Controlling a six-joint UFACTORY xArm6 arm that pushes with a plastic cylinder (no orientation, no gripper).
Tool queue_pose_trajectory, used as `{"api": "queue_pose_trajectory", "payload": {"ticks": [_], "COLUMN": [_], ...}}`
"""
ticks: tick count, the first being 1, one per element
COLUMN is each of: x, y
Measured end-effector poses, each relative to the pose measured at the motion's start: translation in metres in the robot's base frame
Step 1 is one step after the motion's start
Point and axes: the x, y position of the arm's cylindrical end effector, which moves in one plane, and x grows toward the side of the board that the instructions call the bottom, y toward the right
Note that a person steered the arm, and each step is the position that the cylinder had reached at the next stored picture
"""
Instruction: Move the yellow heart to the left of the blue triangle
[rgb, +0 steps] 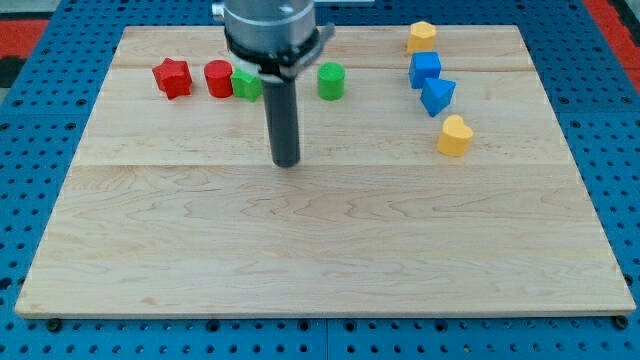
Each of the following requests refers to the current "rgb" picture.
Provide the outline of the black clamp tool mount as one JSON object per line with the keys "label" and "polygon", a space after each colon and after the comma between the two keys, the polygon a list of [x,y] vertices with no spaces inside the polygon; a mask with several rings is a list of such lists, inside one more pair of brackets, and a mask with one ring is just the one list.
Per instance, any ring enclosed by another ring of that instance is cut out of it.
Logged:
{"label": "black clamp tool mount", "polygon": [[299,45],[287,45],[281,50],[254,50],[241,45],[224,30],[227,50],[232,63],[242,71],[273,83],[293,81],[322,54],[335,35],[335,25],[316,28]]}

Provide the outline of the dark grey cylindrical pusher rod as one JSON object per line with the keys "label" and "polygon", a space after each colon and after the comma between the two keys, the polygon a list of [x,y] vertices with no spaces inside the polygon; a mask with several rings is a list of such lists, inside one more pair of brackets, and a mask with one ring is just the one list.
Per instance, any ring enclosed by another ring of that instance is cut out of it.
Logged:
{"label": "dark grey cylindrical pusher rod", "polygon": [[272,161],[281,168],[293,167],[300,160],[295,82],[262,83]]}

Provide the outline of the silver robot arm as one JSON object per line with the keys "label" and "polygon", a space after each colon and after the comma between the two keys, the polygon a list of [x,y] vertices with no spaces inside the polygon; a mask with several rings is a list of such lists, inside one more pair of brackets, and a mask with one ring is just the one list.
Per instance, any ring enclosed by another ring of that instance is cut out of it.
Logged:
{"label": "silver robot arm", "polygon": [[295,166],[301,158],[296,78],[320,57],[335,26],[317,26],[313,0],[224,0],[211,12],[224,26],[234,65],[262,83],[272,162]]}

